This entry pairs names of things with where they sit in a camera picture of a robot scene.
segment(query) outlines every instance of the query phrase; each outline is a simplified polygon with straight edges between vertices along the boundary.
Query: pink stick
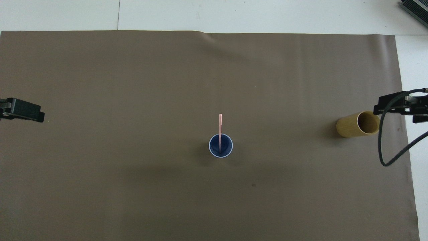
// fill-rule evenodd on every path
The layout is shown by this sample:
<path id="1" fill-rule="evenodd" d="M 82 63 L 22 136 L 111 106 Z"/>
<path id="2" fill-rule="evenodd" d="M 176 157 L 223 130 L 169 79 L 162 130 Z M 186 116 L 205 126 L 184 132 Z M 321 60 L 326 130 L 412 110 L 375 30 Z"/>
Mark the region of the pink stick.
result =
<path id="1" fill-rule="evenodd" d="M 222 115 L 218 115 L 218 148 L 221 152 L 221 121 L 222 121 Z"/>

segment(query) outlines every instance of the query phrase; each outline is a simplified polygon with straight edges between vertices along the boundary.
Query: cup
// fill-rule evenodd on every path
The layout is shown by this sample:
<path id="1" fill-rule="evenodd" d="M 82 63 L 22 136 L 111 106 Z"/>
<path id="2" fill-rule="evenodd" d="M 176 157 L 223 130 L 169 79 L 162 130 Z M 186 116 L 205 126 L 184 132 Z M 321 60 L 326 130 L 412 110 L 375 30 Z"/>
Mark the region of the cup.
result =
<path id="1" fill-rule="evenodd" d="M 224 158 L 227 157 L 233 149 L 233 142 L 232 139 L 226 135 L 226 134 L 221 134 L 221 152 L 220 152 L 220 148 L 218 145 L 218 135 L 216 134 L 213 137 L 211 137 L 210 142 L 208 143 L 208 147 L 210 149 L 211 154 L 213 154 L 213 156 L 218 157 L 218 158 Z"/>
<path id="2" fill-rule="evenodd" d="M 363 111 L 339 119 L 336 130 L 346 138 L 370 136 L 379 131 L 379 122 L 379 117 L 372 111 Z"/>

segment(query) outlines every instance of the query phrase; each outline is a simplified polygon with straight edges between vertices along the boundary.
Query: black device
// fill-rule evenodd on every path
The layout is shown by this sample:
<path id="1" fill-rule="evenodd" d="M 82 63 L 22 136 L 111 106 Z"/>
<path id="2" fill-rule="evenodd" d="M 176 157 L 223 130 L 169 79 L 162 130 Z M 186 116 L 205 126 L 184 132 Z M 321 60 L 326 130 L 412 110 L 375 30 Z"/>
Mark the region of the black device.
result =
<path id="1" fill-rule="evenodd" d="M 400 6 L 428 27 L 428 0 L 401 0 Z"/>
<path id="2" fill-rule="evenodd" d="M 379 97 L 378 104 L 373 107 L 373 114 L 382 114 L 379 123 L 379 135 L 377 138 L 377 150 L 379 159 L 383 166 L 393 164 L 404 152 L 409 150 L 416 143 L 428 136 L 428 131 L 414 139 L 406 147 L 404 147 L 397 155 L 389 162 L 385 163 L 382 157 L 382 127 L 385 115 L 387 113 L 399 113 L 402 115 L 412 115 L 413 123 L 421 123 L 428 121 L 428 95 L 425 96 L 410 96 L 412 93 L 428 93 L 428 88 L 415 89 L 410 91 L 400 91 L 389 95 Z"/>
<path id="3" fill-rule="evenodd" d="M 0 99 L 0 119 L 23 119 L 43 122 L 45 114 L 39 105 L 16 98 Z"/>

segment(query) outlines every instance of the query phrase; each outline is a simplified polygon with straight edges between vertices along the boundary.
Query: wooden cup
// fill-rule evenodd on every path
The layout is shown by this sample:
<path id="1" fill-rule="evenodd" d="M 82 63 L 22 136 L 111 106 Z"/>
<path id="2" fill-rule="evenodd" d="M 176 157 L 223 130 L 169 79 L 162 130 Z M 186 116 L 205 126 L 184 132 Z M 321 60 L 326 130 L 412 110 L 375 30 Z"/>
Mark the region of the wooden cup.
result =
<path id="1" fill-rule="evenodd" d="M 336 130 L 346 138 L 370 136 L 379 131 L 379 122 L 379 117 L 372 111 L 362 111 L 339 119 Z"/>

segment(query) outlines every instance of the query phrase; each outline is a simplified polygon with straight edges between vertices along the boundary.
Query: blue cup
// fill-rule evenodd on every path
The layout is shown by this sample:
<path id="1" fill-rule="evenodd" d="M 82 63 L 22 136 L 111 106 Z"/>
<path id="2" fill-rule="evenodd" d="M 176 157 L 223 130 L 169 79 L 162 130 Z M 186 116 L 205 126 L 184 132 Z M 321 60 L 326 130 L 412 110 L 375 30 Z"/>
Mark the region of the blue cup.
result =
<path id="1" fill-rule="evenodd" d="M 227 157 L 233 149 L 232 139 L 226 134 L 221 134 L 221 152 L 218 145 L 218 134 L 211 137 L 210 142 L 208 143 L 211 154 L 218 158 Z"/>

